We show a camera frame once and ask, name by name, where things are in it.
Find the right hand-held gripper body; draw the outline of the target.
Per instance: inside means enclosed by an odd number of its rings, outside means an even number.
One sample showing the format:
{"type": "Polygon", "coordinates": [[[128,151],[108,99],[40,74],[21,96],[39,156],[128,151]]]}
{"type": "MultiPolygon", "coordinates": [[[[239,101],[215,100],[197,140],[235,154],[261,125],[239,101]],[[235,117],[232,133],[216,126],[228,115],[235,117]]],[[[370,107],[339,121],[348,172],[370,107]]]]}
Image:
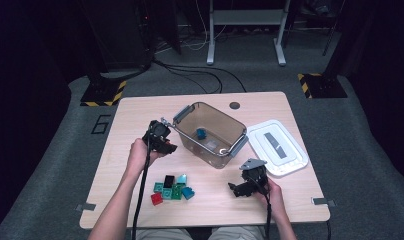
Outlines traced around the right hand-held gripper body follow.
{"type": "Polygon", "coordinates": [[[241,177],[245,183],[245,192],[251,196],[254,192],[264,193],[264,186],[268,182],[266,162],[259,159],[248,159],[241,167],[241,177]]]}

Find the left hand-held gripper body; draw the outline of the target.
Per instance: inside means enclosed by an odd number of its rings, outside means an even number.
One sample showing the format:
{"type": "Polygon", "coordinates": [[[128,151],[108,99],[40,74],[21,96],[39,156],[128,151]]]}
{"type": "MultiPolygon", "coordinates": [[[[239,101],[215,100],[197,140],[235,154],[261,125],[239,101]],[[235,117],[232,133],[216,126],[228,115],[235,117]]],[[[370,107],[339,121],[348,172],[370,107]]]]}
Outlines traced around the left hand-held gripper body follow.
{"type": "Polygon", "coordinates": [[[170,129],[165,124],[158,120],[152,120],[145,135],[142,137],[142,140],[148,146],[150,151],[163,153],[166,151],[164,144],[170,143],[168,139],[170,133],[170,129]]]}

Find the transparent brown storage box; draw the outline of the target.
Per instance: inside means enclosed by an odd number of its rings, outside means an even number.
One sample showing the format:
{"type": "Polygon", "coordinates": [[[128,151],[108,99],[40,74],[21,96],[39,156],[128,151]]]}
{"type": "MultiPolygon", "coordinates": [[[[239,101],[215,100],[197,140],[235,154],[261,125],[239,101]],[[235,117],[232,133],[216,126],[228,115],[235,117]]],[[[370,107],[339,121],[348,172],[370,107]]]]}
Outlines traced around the transparent brown storage box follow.
{"type": "Polygon", "coordinates": [[[243,123],[204,102],[178,112],[173,117],[173,128],[187,150],[216,169],[224,168],[248,141],[243,123]],[[206,130],[205,139],[197,138],[198,128],[206,130]]]}

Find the white box lid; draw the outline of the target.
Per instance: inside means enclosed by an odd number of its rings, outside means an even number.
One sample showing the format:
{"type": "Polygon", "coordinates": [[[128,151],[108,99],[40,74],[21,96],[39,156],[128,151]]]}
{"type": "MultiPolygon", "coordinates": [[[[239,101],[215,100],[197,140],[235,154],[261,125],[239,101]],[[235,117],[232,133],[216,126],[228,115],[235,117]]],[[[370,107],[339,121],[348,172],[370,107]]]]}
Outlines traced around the white box lid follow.
{"type": "Polygon", "coordinates": [[[282,177],[308,165],[309,157],[290,132],[278,120],[268,120],[247,130],[249,143],[268,172],[282,177]]]}

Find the green building block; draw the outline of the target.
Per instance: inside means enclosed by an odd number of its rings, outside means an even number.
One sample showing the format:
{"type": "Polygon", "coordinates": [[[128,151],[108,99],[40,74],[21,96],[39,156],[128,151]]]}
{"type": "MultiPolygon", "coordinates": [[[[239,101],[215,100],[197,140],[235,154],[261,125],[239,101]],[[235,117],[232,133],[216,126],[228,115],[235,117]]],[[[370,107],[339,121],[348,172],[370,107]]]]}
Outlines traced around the green building block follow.
{"type": "Polygon", "coordinates": [[[185,187],[184,184],[173,184],[172,185],[172,200],[181,200],[182,199],[182,189],[185,187]]]}

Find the person's right hand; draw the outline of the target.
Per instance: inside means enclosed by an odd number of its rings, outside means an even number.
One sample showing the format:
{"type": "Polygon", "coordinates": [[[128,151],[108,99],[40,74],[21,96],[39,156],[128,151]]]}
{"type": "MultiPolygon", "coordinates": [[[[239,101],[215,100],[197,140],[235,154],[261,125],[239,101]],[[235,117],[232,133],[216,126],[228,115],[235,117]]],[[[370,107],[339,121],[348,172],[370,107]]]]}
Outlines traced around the person's right hand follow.
{"type": "Polygon", "coordinates": [[[282,190],[273,180],[269,179],[265,189],[268,191],[267,195],[256,192],[254,196],[264,205],[271,205],[272,216],[276,217],[285,213],[284,201],[282,190]]]}

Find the person's left hand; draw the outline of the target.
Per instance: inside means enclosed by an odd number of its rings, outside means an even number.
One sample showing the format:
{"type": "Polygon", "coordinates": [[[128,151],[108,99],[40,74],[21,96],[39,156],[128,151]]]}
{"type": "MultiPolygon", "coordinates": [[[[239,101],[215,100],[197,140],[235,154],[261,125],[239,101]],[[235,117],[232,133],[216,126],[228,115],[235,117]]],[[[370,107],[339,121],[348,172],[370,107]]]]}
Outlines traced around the person's left hand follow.
{"type": "Polygon", "coordinates": [[[145,168],[146,158],[149,158],[149,164],[152,164],[156,159],[163,157],[162,153],[147,150],[148,146],[141,138],[137,138],[131,144],[125,171],[127,177],[138,178],[145,168]]]}

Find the black striped stand base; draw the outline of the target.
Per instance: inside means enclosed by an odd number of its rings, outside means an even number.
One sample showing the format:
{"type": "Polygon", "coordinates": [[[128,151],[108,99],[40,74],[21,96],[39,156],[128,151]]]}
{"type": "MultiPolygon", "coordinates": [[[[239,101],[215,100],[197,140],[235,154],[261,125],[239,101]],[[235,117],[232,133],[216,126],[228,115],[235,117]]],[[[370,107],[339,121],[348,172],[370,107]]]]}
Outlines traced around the black striped stand base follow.
{"type": "Polygon", "coordinates": [[[99,86],[90,84],[80,100],[80,105],[114,106],[119,102],[125,86],[126,81],[105,82],[99,86]]]}
{"type": "Polygon", "coordinates": [[[347,94],[336,78],[327,78],[318,73],[302,73],[298,80],[306,98],[346,98],[347,94]]]}

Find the black cabinet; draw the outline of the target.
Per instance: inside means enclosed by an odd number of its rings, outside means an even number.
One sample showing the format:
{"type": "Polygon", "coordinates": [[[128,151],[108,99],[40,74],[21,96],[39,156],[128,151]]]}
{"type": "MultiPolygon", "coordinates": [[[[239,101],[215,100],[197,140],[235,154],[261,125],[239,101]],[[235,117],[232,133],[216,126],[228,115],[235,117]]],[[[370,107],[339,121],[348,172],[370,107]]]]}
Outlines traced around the black cabinet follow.
{"type": "Polygon", "coordinates": [[[79,0],[108,70],[151,65],[150,43],[138,17],[139,0],[79,0]]]}

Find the dark curtain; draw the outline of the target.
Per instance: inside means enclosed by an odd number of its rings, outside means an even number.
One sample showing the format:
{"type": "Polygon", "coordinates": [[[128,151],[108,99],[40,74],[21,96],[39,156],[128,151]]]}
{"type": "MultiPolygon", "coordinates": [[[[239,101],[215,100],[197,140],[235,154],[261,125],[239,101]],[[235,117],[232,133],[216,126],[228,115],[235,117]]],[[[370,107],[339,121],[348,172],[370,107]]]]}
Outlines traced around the dark curtain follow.
{"type": "Polygon", "coordinates": [[[41,160],[70,90],[22,0],[0,0],[0,225],[41,160]]]}
{"type": "Polygon", "coordinates": [[[404,177],[404,0],[349,0],[348,79],[374,138],[404,177]]]}

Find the black metal pole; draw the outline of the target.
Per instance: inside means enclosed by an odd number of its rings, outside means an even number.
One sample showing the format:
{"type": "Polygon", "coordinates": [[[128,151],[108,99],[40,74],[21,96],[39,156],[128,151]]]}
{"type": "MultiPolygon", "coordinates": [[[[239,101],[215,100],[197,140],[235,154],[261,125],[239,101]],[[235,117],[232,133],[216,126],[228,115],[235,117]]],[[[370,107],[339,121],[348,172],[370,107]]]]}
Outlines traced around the black metal pole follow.
{"type": "Polygon", "coordinates": [[[324,48],[323,53],[322,53],[323,56],[327,55],[328,49],[330,47],[331,41],[333,39],[335,30],[336,30],[336,27],[337,27],[339,19],[340,19],[341,12],[342,12],[342,10],[344,8],[345,2],[346,2],[346,0],[332,0],[332,4],[331,4],[331,7],[332,7],[332,16],[331,16],[332,24],[331,24],[331,28],[329,29],[327,42],[326,42],[325,48],[324,48]]]}

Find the white metal desk frame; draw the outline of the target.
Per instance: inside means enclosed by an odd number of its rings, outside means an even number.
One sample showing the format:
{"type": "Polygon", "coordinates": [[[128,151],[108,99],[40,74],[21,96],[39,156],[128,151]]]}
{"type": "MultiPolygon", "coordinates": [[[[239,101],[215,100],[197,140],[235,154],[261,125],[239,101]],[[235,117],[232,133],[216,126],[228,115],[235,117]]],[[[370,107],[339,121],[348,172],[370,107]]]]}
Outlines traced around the white metal desk frame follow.
{"type": "Polygon", "coordinates": [[[286,26],[287,16],[291,0],[285,0],[282,9],[267,10],[216,10],[214,0],[209,0],[209,45],[206,63],[214,64],[215,57],[215,33],[214,27],[223,26],[278,26],[279,32],[273,39],[278,64],[286,65],[283,52],[282,39],[286,26]]]}

